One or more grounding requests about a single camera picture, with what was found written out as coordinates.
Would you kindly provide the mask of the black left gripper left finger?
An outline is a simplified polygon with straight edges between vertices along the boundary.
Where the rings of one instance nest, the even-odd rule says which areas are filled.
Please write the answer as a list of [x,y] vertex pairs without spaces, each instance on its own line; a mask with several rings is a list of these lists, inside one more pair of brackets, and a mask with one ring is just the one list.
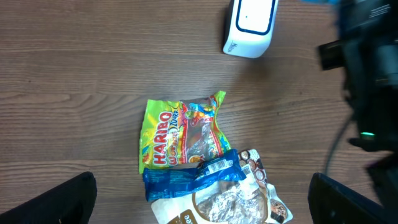
[[76,177],[1,214],[1,223],[87,224],[97,197],[92,172]]

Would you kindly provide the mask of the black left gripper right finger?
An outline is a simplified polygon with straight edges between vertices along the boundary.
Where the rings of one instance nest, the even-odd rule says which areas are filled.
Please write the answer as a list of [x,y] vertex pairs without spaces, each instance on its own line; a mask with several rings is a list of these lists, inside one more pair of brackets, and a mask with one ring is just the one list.
[[308,190],[308,204],[314,223],[397,223],[397,182],[377,180],[378,204],[336,180],[315,173]]

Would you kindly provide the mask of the beige mushroom snack bag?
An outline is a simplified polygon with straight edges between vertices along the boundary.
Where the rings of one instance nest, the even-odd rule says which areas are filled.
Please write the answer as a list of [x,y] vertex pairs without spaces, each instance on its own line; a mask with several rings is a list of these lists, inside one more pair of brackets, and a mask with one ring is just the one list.
[[156,200],[152,211],[158,223],[263,224],[287,223],[292,212],[268,183],[255,149],[241,151],[239,164],[246,174],[238,182],[215,182],[190,195]]

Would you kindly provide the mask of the dark blue snack packet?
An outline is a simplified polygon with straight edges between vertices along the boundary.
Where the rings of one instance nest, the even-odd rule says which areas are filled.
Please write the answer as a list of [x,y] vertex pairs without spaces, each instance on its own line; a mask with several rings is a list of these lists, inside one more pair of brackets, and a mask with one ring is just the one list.
[[239,165],[237,150],[232,149],[221,157],[202,162],[188,169],[150,170],[142,175],[148,202],[161,198],[176,198],[205,189],[217,181],[236,182],[246,174]]

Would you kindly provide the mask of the green Haribo candy bag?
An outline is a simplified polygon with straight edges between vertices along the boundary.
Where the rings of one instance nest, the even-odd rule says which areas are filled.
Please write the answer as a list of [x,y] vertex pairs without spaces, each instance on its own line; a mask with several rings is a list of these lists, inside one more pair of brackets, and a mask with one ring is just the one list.
[[220,157],[231,145],[217,124],[226,96],[218,91],[193,100],[148,100],[139,139],[139,173]]

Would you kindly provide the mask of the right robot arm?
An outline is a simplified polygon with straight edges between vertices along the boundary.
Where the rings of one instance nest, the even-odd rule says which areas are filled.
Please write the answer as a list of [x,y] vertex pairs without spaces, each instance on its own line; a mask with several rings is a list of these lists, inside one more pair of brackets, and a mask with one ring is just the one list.
[[345,71],[345,101],[367,152],[392,154],[368,167],[385,209],[397,211],[397,0],[333,1],[338,40],[318,47],[323,70]]

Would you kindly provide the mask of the white barcode scanner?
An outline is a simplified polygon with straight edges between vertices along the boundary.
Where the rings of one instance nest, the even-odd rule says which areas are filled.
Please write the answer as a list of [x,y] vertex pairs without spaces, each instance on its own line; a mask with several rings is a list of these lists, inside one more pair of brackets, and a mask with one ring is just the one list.
[[278,0],[231,0],[226,14],[223,52],[259,58],[272,39]]

